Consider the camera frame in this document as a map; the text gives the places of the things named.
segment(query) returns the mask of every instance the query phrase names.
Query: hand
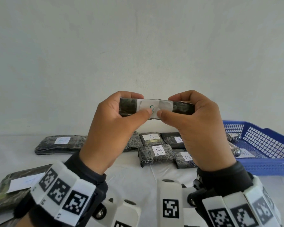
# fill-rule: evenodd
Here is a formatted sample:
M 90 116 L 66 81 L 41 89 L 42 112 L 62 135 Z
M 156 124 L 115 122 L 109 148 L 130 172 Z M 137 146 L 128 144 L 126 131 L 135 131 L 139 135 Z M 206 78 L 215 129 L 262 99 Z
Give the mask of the hand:
M 197 91 L 186 91 L 168 98 L 195 105 L 195 113 L 182 115 L 167 110 L 157 112 L 167 125 L 178 129 L 186 150 L 204 171 L 216 171 L 235 164 L 218 105 Z
M 123 152 L 134 131 L 153 113 L 151 109 L 122 118 L 119 115 L 120 97 L 144 99 L 134 92 L 119 91 L 99 103 L 79 156 L 86 166 L 102 175 Z

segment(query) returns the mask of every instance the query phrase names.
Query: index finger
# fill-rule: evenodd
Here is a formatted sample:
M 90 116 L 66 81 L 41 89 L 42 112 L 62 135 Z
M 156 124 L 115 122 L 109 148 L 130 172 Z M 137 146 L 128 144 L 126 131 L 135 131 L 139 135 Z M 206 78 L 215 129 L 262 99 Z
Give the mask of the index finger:
M 121 97 L 122 98 L 130 98 L 130 99 L 144 99 L 144 96 L 139 94 L 139 93 L 118 91 L 118 92 L 112 94 L 106 100 L 115 100 L 115 101 L 117 101 L 119 103 Z
M 202 95 L 201 93 L 195 91 L 195 90 L 190 90 L 190 91 L 185 91 L 181 92 L 178 94 L 175 94 L 171 97 L 168 98 L 168 100 L 171 101 L 190 101 L 192 104 L 197 104 L 197 102 L 201 100 L 209 100 L 205 95 Z

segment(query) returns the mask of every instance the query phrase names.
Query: person's right hand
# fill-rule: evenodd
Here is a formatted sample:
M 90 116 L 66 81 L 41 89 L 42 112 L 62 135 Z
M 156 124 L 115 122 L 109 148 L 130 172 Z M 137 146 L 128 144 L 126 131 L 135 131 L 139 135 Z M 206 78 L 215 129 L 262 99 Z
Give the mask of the person's right hand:
M 216 171 L 235 164 L 218 105 L 197 91 L 186 91 L 168 98 L 195 105 L 195 113 L 183 115 L 167 110 L 157 112 L 167 125 L 178 129 L 186 150 L 204 171 Z

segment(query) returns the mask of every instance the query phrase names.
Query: metal screw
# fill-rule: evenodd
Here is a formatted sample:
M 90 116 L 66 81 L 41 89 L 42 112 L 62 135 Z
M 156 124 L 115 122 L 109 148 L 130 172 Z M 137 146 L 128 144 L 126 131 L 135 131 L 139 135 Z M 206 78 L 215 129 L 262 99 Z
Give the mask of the metal screw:
M 193 206 L 196 206 L 196 203 L 193 201 L 193 199 L 190 199 L 191 204 L 193 204 Z
M 100 210 L 100 211 L 97 213 L 96 218 L 100 218 L 100 217 L 102 217 L 102 215 L 103 215 L 103 211 Z

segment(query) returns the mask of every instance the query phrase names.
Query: white fabric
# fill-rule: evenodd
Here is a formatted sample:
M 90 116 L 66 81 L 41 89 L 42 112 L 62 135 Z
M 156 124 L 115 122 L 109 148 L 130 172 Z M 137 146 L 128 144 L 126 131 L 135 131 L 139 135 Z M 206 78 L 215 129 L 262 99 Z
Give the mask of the white fabric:
M 37 156 L 34 148 L 45 135 L 0 136 L 0 181 L 9 173 L 51 164 L 55 160 L 66 161 L 70 155 Z M 107 198 L 127 198 L 142 208 L 139 227 L 155 227 L 156 221 L 156 180 L 176 179 L 187 187 L 196 178 L 196 169 L 177 169 L 174 164 L 158 164 L 141 168 L 137 152 L 122 153 L 113 166 L 106 171 L 109 191 Z M 284 177 L 259 177 L 265 189 L 279 208 L 284 226 Z M 4 214 L 3 222 L 10 217 Z M 186 225 L 206 227 L 205 222 L 194 209 L 184 210 Z M 88 226 L 100 227 L 94 220 Z

